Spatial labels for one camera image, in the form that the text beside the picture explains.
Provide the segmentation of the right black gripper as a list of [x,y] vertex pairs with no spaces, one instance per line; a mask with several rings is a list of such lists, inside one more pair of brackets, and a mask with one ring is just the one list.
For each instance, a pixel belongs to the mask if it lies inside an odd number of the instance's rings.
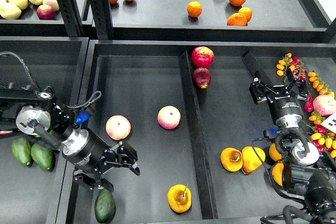
[[306,80],[293,74],[289,68],[285,71],[285,75],[289,82],[287,86],[272,87],[261,80],[261,74],[257,70],[253,74],[254,79],[249,91],[255,104],[268,103],[274,125],[298,126],[303,118],[298,100],[306,100],[309,97],[307,83]]

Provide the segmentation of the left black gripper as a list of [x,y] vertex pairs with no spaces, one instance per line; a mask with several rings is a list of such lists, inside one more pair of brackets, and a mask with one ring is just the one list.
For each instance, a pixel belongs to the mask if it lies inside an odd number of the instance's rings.
[[128,168],[137,176],[140,175],[136,150],[125,141],[119,141],[113,147],[96,135],[90,129],[73,130],[70,136],[62,142],[62,156],[79,170],[74,171],[73,182],[93,190],[106,189],[114,191],[113,185],[101,176],[96,168],[104,155],[104,173],[112,168]]

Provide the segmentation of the yellow pear under arm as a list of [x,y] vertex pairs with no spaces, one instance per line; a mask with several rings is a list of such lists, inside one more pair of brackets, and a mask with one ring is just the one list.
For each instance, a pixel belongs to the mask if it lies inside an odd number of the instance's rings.
[[270,158],[277,162],[282,159],[282,155],[277,151],[275,143],[272,143],[268,150]]

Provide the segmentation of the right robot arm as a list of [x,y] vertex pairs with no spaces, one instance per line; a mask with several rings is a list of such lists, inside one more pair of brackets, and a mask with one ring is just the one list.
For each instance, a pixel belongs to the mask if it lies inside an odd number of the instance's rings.
[[284,206],[279,214],[265,216],[261,223],[282,220],[293,223],[300,219],[307,223],[335,223],[335,162],[327,153],[320,153],[306,133],[299,127],[303,119],[300,99],[308,97],[305,81],[299,80],[286,70],[289,84],[270,86],[261,79],[258,70],[249,87],[255,104],[266,102],[277,129],[265,130],[264,140],[274,143],[283,164],[281,185],[277,186],[274,175],[269,180],[276,193],[302,204],[302,208]]

